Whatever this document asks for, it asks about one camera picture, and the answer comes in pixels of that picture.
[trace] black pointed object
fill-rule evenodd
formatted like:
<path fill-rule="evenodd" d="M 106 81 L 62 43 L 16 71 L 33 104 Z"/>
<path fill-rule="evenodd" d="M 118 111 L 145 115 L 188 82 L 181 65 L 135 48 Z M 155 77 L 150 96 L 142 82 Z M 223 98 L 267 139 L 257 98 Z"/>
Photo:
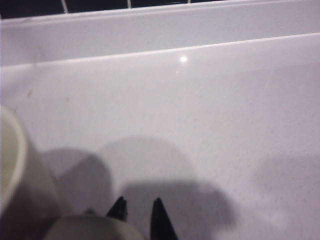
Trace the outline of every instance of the black pointed object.
<path fill-rule="evenodd" d="M 119 197 L 118 200 L 113 204 L 111 209 L 106 214 L 106 217 L 118 219 L 121 221 L 127 220 L 127 201 L 123 196 Z"/>
<path fill-rule="evenodd" d="M 96 212 L 93 208 L 89 207 L 87 210 L 84 211 L 84 214 L 86 215 L 95 215 Z"/>
<path fill-rule="evenodd" d="M 153 202 L 150 235 L 151 240 L 178 240 L 160 198 Z"/>

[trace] white mug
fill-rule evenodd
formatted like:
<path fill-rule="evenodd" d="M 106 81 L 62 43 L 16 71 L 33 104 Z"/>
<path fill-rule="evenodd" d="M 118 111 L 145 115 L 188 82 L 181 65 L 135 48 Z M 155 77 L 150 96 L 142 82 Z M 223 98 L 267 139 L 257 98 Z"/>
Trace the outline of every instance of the white mug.
<path fill-rule="evenodd" d="M 43 218 L 71 209 L 16 115 L 1 106 L 0 239 L 15 240 Z"/>

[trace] speckled countertop surface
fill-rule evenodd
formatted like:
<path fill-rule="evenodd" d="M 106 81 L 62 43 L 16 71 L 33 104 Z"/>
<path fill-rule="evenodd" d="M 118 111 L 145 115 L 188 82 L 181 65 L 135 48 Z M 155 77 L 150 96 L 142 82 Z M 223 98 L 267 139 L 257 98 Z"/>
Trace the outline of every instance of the speckled countertop surface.
<path fill-rule="evenodd" d="M 161 196 L 181 239 L 317 239 L 320 35 L 4 67 L 76 212 L 120 195 L 144 234 Z"/>

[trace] mug rim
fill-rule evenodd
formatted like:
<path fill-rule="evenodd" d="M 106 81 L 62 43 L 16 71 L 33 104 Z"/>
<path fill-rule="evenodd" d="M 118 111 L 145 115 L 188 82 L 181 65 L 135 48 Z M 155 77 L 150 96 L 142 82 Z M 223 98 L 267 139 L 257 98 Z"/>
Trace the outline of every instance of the mug rim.
<path fill-rule="evenodd" d="M 12 130 L 17 140 L 16 162 L 13 168 L 12 175 L 10 176 L 9 183 L 7 184 L 7 188 L 3 193 L 3 198 L 1 199 L 2 215 L 4 211 L 7 209 L 9 202 L 12 200 L 26 169 L 28 137 L 22 123 L 20 122 L 18 116 L 15 113 L 13 113 L 11 110 L 9 110 L 7 107 L 3 105 L 0 106 L 0 112 L 1 121 L 2 119 L 5 119 L 8 122 L 8 124 L 12 127 Z"/>

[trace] dark tile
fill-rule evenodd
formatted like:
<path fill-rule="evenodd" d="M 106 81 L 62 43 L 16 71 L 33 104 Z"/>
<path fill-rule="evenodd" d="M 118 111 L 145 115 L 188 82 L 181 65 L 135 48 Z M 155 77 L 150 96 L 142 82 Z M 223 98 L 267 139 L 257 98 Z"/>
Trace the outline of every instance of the dark tile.
<path fill-rule="evenodd" d="M 191 0 L 191 3 L 202 3 L 202 2 L 217 2 L 223 0 Z"/>
<path fill-rule="evenodd" d="M 158 5 L 186 4 L 187 2 L 188 0 L 131 0 L 131 6 L 133 8 L 139 8 Z"/>
<path fill-rule="evenodd" d="M 69 13 L 125 9 L 127 0 L 65 0 Z"/>
<path fill-rule="evenodd" d="M 63 12 L 61 0 L 0 0 L 0 14 L 3 19 L 61 14 Z"/>

